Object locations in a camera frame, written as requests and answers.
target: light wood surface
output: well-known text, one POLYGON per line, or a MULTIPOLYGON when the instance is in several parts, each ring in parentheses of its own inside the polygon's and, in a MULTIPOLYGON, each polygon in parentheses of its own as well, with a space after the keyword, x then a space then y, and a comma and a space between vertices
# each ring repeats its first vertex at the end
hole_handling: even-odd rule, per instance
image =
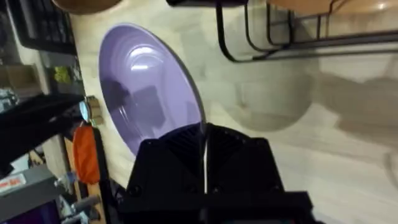
MULTIPOLYGON (((257 1, 249 10, 259 45, 265 38, 263 5, 257 1)), ((344 29, 376 26, 375 18, 350 19, 344 29)), ((231 51, 248 54, 243 10, 227 9, 224 20, 231 51)), ((99 14, 72 16, 86 94, 103 108, 99 129, 109 174, 123 186, 134 156, 111 121, 98 78, 101 40, 121 22, 149 29, 179 55, 200 91, 207 121, 267 138, 285 188, 309 191, 320 220, 398 223, 397 55, 233 64, 219 50, 214 9, 124 0, 99 14)))

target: orange object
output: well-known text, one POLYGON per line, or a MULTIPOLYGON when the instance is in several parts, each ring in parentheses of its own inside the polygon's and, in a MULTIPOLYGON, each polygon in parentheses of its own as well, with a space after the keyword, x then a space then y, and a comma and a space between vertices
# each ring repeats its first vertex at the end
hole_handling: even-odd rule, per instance
POLYGON ((73 156, 76 174, 81 182, 95 184, 100 181, 94 132, 91 126, 76 129, 73 136, 73 156))

